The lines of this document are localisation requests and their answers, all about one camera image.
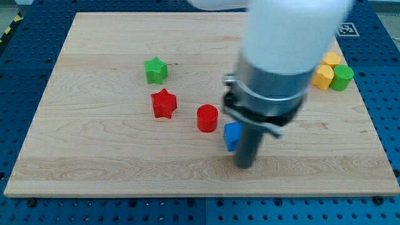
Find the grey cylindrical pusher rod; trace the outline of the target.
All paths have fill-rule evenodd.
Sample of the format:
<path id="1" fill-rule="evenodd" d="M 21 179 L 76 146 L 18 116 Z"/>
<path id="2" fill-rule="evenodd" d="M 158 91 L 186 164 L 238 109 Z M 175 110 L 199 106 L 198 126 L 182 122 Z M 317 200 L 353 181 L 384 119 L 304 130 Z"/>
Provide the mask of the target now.
<path id="1" fill-rule="evenodd" d="M 264 133 L 259 129 L 247 124 L 242 125 L 235 148 L 235 164 L 238 168 L 248 169 L 254 164 L 263 136 Z"/>

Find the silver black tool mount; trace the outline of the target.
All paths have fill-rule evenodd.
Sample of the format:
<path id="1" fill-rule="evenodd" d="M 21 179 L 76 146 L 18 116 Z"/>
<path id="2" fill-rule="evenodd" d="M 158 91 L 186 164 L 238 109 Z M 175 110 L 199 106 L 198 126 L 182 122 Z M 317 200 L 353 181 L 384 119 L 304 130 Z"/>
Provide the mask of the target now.
<path id="1" fill-rule="evenodd" d="M 280 138 L 281 127 L 295 117 L 306 97 L 312 72 L 266 71 L 241 53 L 236 71 L 223 80 L 229 88 L 223 111 L 249 129 Z"/>

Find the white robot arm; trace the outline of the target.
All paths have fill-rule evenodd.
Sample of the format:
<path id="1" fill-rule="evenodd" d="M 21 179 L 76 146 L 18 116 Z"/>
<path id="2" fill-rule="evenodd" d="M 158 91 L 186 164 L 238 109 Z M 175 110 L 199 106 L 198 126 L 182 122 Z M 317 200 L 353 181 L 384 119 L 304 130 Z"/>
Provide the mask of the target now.
<path id="1" fill-rule="evenodd" d="M 207 11 L 246 10 L 236 69 L 223 79 L 228 87 L 223 110 L 242 125 L 236 145 L 236 166 L 250 168 L 264 134 L 281 136 L 281 128 L 301 107 L 313 72 L 353 2 L 189 2 Z"/>

